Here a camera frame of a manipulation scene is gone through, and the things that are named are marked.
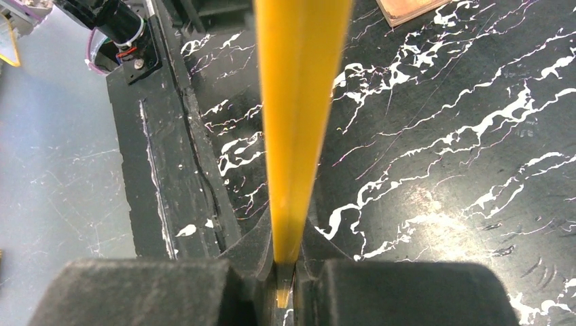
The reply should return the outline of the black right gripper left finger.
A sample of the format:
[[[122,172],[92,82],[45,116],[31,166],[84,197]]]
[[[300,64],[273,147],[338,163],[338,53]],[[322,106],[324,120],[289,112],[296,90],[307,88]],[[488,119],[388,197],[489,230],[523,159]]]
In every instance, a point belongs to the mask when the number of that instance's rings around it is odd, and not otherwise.
[[[269,325],[270,213],[216,258],[79,259],[50,283],[31,325]]]

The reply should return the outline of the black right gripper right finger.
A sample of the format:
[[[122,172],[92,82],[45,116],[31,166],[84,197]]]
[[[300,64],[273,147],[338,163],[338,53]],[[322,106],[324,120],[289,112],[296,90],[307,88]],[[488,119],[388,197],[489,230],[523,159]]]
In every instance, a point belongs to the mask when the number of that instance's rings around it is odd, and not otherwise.
[[[311,223],[296,266],[296,325],[517,325],[487,267],[451,262],[354,261]]]

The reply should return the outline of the yellow-framed whiteboard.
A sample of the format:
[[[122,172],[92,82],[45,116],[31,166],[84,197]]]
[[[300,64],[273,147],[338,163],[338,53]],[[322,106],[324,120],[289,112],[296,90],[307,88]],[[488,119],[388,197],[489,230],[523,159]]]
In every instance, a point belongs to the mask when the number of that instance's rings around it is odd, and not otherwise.
[[[276,303],[289,302],[352,1],[256,1]]]

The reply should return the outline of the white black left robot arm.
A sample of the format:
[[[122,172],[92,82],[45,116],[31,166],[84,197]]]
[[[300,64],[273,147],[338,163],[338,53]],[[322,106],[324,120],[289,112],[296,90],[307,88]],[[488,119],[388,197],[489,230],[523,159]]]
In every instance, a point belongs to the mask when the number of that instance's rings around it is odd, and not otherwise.
[[[129,85],[145,79],[162,66],[156,29],[158,19],[145,9],[125,1],[54,1],[53,4],[77,23],[98,30],[119,50],[116,58]]]

